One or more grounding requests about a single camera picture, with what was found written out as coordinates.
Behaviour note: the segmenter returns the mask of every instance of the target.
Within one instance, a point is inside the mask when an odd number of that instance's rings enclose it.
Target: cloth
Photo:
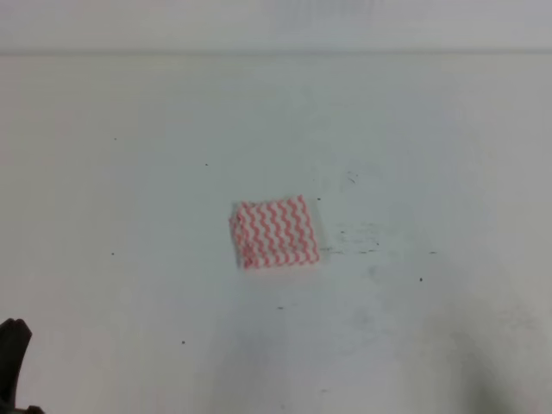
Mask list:
[[[280,267],[320,261],[303,196],[239,203],[230,218],[242,267]]]

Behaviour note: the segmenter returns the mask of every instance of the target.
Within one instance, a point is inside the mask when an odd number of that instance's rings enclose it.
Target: stain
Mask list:
[[[351,317],[351,326],[357,330],[369,331],[372,329],[372,318],[364,308],[357,309]]]
[[[368,276],[370,277],[370,279],[375,278],[377,272],[378,272],[378,267],[376,265],[370,266],[368,268]]]

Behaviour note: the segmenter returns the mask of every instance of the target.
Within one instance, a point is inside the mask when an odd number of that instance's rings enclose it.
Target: white surface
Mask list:
[[[552,48],[549,0],[0,0],[0,51]]]
[[[0,319],[34,332],[20,405],[442,414],[476,412],[471,387],[550,412],[551,72],[1,58]],[[321,198],[330,263],[238,271],[231,203],[298,193]]]

